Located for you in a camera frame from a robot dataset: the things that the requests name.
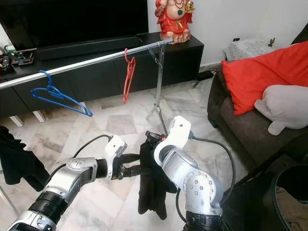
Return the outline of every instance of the black cabinet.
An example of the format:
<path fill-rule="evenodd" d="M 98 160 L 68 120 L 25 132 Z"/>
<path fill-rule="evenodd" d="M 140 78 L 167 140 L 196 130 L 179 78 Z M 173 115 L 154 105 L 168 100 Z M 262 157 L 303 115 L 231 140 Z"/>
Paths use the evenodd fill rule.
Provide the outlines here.
<path fill-rule="evenodd" d="M 67 72 L 72 91 L 79 102 L 119 95 L 114 62 L 94 64 Z"/>
<path fill-rule="evenodd" d="M 0 91 L 0 117 L 9 117 L 28 113 L 30 110 L 12 88 Z"/>
<path fill-rule="evenodd" d="M 154 43 L 160 40 L 159 33 L 146 33 L 139 35 L 140 44 Z M 165 63 L 163 72 L 163 85 L 169 85 L 197 78 L 200 61 L 203 53 L 203 43 L 194 36 L 185 43 L 166 45 Z M 159 57 L 159 48 L 153 52 Z M 37 73 L 39 70 L 51 70 L 61 66 L 82 62 L 101 57 L 119 51 L 106 51 L 92 54 L 84 54 L 72 57 L 58 58 L 40 61 L 35 58 L 33 65 L 15 66 L 15 72 L 1 75 L 2 80 L 10 81 Z M 135 53 L 129 56 L 136 57 L 136 69 L 130 91 L 155 88 L 157 83 L 158 66 L 148 51 Z M 53 85 L 62 93 L 76 99 L 79 102 L 94 100 L 102 97 L 123 94 L 124 83 L 127 74 L 127 62 L 124 57 L 108 62 L 93 64 L 76 70 L 51 76 Z M 0 90 L 0 116 L 19 115 L 29 111 L 37 111 L 57 105 L 34 98 L 31 90 L 47 87 L 47 77 L 23 83 L 13 88 Z M 69 100 L 59 100 L 40 92 L 40 96 L 58 101 L 62 104 L 71 104 Z"/>
<path fill-rule="evenodd" d="M 135 56 L 136 68 L 133 76 L 130 92 L 155 88 L 157 83 L 158 66 L 149 52 L 141 52 L 128 56 L 128 59 Z M 123 94 L 125 79 L 127 75 L 127 62 L 125 59 L 115 61 L 116 75 Z"/>

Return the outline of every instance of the chrome pole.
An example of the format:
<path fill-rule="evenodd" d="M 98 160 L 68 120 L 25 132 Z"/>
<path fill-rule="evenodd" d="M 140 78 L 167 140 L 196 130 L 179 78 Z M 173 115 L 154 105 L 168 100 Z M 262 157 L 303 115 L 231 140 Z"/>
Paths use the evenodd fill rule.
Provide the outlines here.
<path fill-rule="evenodd" d="M 156 88 L 156 103 L 154 104 L 153 109 L 147 115 L 146 119 L 148 120 L 151 117 L 151 115 L 154 112 L 156 112 L 158 114 L 160 122 L 162 123 L 165 135 L 168 135 L 168 130 L 166 128 L 166 125 L 165 125 L 165 122 L 162 116 L 162 110 L 160 108 L 160 98 L 161 98 L 163 71 L 164 71 L 164 62 L 165 62 L 165 45 L 162 45 L 160 47 L 159 60 L 155 57 L 154 53 L 151 50 L 150 50 L 150 54 L 158 65 L 158 77 L 157 77 L 157 88 Z"/>
<path fill-rule="evenodd" d="M 161 47 L 163 45 L 167 45 L 167 44 L 172 43 L 172 42 L 173 42 L 173 39 L 166 39 L 166 40 L 151 43 L 151 44 L 148 44 L 148 45 L 145 45 L 145 46 L 129 49 L 129 50 L 127 50 L 127 54 L 129 55 L 129 54 L 134 54 L 134 53 L 138 53 L 138 52 L 141 52 L 141 51 L 147 51 L 149 49 Z M 98 58 L 95 58 L 95 59 L 82 61 L 82 62 L 75 63 L 75 64 L 70 64 L 70 65 L 67 65 L 67 66 L 58 67 L 56 69 L 48 70 L 46 72 L 49 75 L 55 75 L 55 74 L 58 74 L 58 73 L 62 73 L 62 72 L 65 72 L 65 71 L 71 71 L 71 70 L 78 69 L 78 68 L 85 67 L 85 66 L 89 66 L 89 65 L 92 65 L 92 64 L 98 64 L 98 63 L 106 62 L 106 61 L 109 61 L 109 60 L 112 60 L 112 59 L 120 58 L 122 56 L 124 56 L 124 51 L 105 55 L 105 56 L 98 57 Z M 18 79 L 15 79 L 15 80 L 11 80 L 11 81 L 8 81 L 8 82 L 1 83 L 0 89 L 16 86 L 16 85 L 22 84 L 22 83 L 27 83 L 27 82 L 30 82 L 32 80 L 36 80 L 36 79 L 44 78 L 44 77 L 46 77 L 44 73 L 37 73 L 37 74 L 25 76 L 25 77 L 22 77 L 22 78 L 18 78 Z"/>

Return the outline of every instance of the red hanger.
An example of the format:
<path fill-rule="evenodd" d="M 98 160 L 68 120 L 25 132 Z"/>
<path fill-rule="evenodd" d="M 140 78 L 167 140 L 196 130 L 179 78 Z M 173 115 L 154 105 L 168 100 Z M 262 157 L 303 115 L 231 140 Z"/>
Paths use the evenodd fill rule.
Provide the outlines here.
<path fill-rule="evenodd" d="M 123 103 L 127 102 L 131 81 L 133 80 L 134 71 L 135 71 L 135 67 L 136 67 L 136 58 L 132 57 L 132 59 L 129 60 L 127 58 L 127 54 L 126 54 L 127 50 L 128 50 L 127 48 L 125 48 L 125 50 L 124 50 L 124 57 L 125 57 L 125 60 L 126 60 L 128 65 L 127 65 L 127 75 L 126 75 L 125 85 L 124 85 Z"/>

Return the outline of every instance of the cabinet leg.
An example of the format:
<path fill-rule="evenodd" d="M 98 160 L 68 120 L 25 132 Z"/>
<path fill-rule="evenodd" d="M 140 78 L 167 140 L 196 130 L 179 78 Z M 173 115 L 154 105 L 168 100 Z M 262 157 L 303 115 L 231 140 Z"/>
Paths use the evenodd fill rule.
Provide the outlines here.
<path fill-rule="evenodd" d="M 40 111 L 34 111 L 34 112 L 32 112 L 34 115 L 35 115 L 35 117 L 39 120 L 39 122 L 41 122 L 41 123 L 43 123 L 43 122 L 45 122 L 45 117 L 43 116 L 43 114 L 42 114 L 42 112 L 40 112 Z"/>
<path fill-rule="evenodd" d="M 10 119 L 18 126 L 22 127 L 24 125 L 23 121 L 16 115 L 10 116 Z"/>

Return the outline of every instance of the figurine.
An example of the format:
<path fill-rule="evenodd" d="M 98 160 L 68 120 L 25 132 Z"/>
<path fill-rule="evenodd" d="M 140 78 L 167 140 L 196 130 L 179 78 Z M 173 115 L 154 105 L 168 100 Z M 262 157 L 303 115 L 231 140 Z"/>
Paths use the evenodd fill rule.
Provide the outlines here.
<path fill-rule="evenodd" d="M 269 42 L 270 42 L 270 43 L 268 44 L 268 46 L 269 46 L 269 47 L 272 47 L 273 44 L 274 44 L 274 42 L 275 42 L 275 38 L 270 39 Z"/>
<path fill-rule="evenodd" d="M 161 40 L 172 39 L 174 44 L 186 42 L 191 33 L 187 23 L 192 23 L 194 5 L 189 0 L 156 0 L 155 15 L 162 32 Z"/>

